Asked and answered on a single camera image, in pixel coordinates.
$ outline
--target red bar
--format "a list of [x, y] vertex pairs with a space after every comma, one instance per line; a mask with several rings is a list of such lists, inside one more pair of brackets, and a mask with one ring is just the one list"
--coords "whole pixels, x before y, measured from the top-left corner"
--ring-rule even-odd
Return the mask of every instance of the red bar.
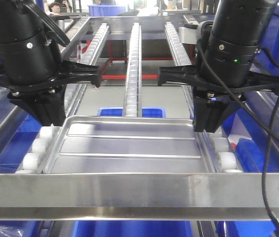
[[85, 53], [87, 51], [87, 49], [88, 49], [90, 44], [91, 44], [91, 40], [87, 40], [87, 45], [82, 48], [81, 53]]
[[113, 49], [112, 49], [112, 41], [108, 40], [108, 48], [109, 48], [109, 58], [110, 58], [110, 63], [113, 63]]
[[[157, 74], [147, 74], [147, 75], [142, 75], [141, 78], [143, 80], [145, 80], [145, 79], [158, 79], [158, 75]], [[126, 75], [102, 75], [102, 79], [103, 80], [110, 80], [110, 79], [125, 80]]]
[[110, 64], [110, 59], [108, 58], [104, 63], [104, 65], [100, 68], [100, 73], [103, 73], [109, 64]]

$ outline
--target metal plate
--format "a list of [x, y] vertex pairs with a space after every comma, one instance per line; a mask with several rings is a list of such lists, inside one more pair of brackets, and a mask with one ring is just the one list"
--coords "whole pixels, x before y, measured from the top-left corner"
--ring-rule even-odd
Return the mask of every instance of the metal plate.
[[73, 116], [45, 173], [207, 172], [189, 119]]

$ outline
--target metal rail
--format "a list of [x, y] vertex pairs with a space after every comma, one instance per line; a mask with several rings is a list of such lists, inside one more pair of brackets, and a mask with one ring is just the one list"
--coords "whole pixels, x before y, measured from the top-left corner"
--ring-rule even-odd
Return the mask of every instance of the metal rail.
[[95, 65], [99, 58], [102, 49], [105, 45], [106, 39], [109, 35], [109, 26], [107, 23], [102, 23], [99, 27], [92, 42], [88, 46], [86, 53], [82, 55], [80, 63], [87, 65]]
[[70, 43], [66, 47], [60, 46], [61, 56], [63, 59], [67, 60], [71, 53], [77, 47], [79, 41], [88, 32], [89, 29], [89, 17], [81, 17], [73, 23], [71, 28], [66, 32], [67, 37], [70, 39]]
[[[0, 219], [268, 220], [260, 180], [259, 173], [0, 174]], [[279, 173], [268, 175], [267, 189], [279, 217]]]
[[141, 27], [134, 23], [125, 82], [123, 116], [141, 117]]
[[[179, 35], [171, 22], [165, 24], [165, 33], [167, 36], [168, 45], [173, 56], [176, 66], [192, 65], [189, 56], [187, 55], [182, 43], [180, 43]], [[183, 92], [186, 97], [187, 105], [191, 116], [193, 116], [193, 96], [191, 86], [182, 85]], [[221, 169], [216, 160], [216, 154], [211, 147], [209, 136], [206, 132], [196, 133], [197, 141], [202, 153], [202, 157], [208, 167], [209, 172], [221, 172]]]
[[[109, 34], [109, 26], [104, 23], [99, 28], [96, 36], [92, 40], [90, 46], [88, 47], [87, 51], [85, 52], [85, 56], [81, 59], [80, 63], [86, 64], [86, 65], [93, 65], [93, 66], [96, 64], [104, 46], [105, 46], [105, 41], [106, 41], [108, 34]], [[67, 117], [75, 115], [77, 113], [81, 99], [87, 90], [87, 84], [79, 84], [76, 86], [78, 86], [78, 88], [76, 89], [76, 93], [73, 95], [72, 102], [66, 111]], [[53, 146], [54, 142], [57, 140], [57, 137], [59, 136], [59, 130], [60, 130], [59, 127], [56, 128], [56, 132], [52, 138], [52, 141], [50, 142], [49, 147], [47, 148], [47, 153], [46, 153], [45, 157], [48, 157], [49, 153], [51, 152], [51, 147]], [[42, 161], [39, 169], [37, 170], [38, 173], [40, 173], [43, 170], [44, 164], [46, 162], [47, 162], [46, 160]]]

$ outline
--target stainless steel frame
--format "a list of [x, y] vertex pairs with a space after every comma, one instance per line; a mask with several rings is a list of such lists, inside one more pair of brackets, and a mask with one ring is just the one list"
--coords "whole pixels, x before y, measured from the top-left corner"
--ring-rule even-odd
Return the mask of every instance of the stainless steel frame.
[[141, 117], [141, 26], [134, 23], [125, 82], [123, 116]]
[[[267, 220], [261, 174], [0, 174], [0, 219]], [[268, 175], [279, 217], [279, 173]]]

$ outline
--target roller conveyor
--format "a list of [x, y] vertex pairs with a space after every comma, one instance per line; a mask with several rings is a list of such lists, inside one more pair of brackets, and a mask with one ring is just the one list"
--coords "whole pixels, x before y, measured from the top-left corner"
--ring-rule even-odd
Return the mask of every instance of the roller conveyor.
[[[173, 43], [182, 47], [176, 37], [172, 35], [168, 40], [175, 63], [180, 66], [186, 55], [183, 53], [182, 60], [176, 62], [179, 53]], [[96, 59], [92, 61], [86, 64], [94, 64]], [[140, 67], [136, 73], [140, 78]], [[136, 105], [139, 105], [140, 80], [136, 88]], [[84, 91], [78, 91], [77, 96], [84, 94]], [[188, 102], [187, 109], [193, 111], [190, 88], [183, 87], [182, 91]], [[69, 105], [72, 108], [69, 116], [79, 108], [81, 97], [75, 98], [76, 105]], [[226, 144], [224, 132], [194, 133], [189, 119], [147, 119], [140, 118], [139, 114], [136, 117], [69, 117], [68, 126], [52, 136], [36, 171], [57, 174], [0, 175], [0, 180], [6, 180], [0, 183], [3, 189], [8, 183], [16, 184], [12, 191], [4, 189], [8, 195], [0, 205], [0, 219], [267, 219], [259, 189], [260, 175], [235, 173], [235, 170], [242, 170], [237, 160], [232, 162], [232, 168], [221, 166], [223, 161], [219, 153], [232, 153], [228, 142], [225, 150], [217, 149], [224, 147], [221, 141]], [[164, 133], [158, 133], [158, 127], [163, 127]], [[185, 128], [185, 132], [190, 132], [189, 136], [183, 136], [184, 132], [177, 128]], [[114, 130], [119, 131], [118, 135], [109, 133]], [[78, 143], [71, 139], [84, 142], [73, 152], [71, 144], [77, 146]], [[132, 149], [113, 152], [123, 144]], [[70, 157], [68, 161], [64, 161], [64, 156]], [[221, 173], [224, 170], [234, 170], [231, 171], [234, 173]], [[269, 187], [273, 192], [273, 207], [279, 213], [279, 174], [270, 175], [270, 179], [274, 180]], [[32, 189], [20, 189], [29, 182], [36, 187], [34, 196]], [[220, 192], [217, 187], [224, 187], [224, 191]], [[255, 203], [249, 200], [246, 195], [249, 193]]]

